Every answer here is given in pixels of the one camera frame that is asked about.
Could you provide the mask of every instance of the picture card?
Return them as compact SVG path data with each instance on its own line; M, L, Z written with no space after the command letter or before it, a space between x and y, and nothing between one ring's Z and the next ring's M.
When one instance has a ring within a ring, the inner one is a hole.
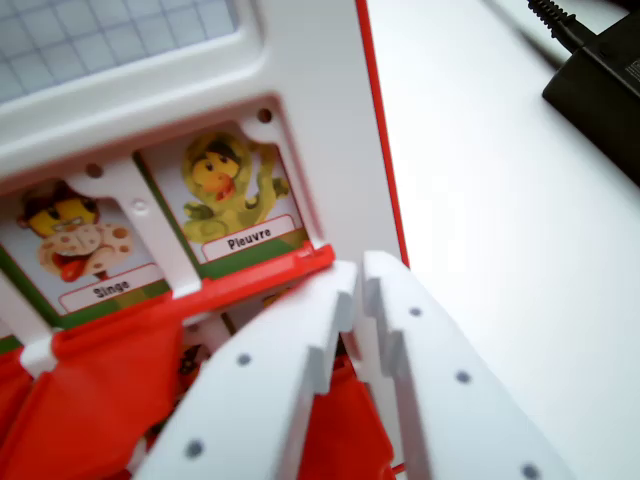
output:
M168 291L115 201L51 180L2 205L2 269L52 326L71 328Z
M149 182L202 276L219 278L308 239L278 147L234 123L139 152Z

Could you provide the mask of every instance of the card label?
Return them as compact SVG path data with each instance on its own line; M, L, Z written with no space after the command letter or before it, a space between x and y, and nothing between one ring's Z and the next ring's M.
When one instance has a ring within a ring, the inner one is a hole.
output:
M204 253L207 261L215 260L245 248L255 247L262 242L292 232L295 229L293 219L289 215L282 215L255 227L209 242L202 246L202 253Z
M75 312L96 302L117 297L123 293L144 287L163 278L160 268L154 263L144 265L109 280L94 283L69 292L60 297L60 303L68 312Z

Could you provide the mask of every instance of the grid panel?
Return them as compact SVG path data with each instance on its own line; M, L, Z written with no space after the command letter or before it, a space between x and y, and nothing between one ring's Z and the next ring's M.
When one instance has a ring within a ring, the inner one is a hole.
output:
M0 0L0 103L234 30L225 0Z

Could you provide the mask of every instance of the white notched panel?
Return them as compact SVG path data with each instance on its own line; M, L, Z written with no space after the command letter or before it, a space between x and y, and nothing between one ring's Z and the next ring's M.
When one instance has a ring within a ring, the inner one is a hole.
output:
M335 262L261 312L200 370L136 474L295 479L313 396L327 393L357 268Z
M366 252L365 310L393 376L410 479L571 479L456 323L385 252Z
M84 195L111 197L118 202L162 270L174 298L200 290L198 272L133 160L130 157L115 159L94 171L100 172L99 169L98 178L76 172L65 180Z

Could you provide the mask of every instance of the black cable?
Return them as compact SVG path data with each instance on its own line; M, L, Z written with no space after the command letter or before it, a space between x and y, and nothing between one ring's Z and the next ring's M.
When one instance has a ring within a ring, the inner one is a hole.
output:
M596 34L569 15L551 0L529 0L529 9L551 30L556 38L571 53L596 38Z

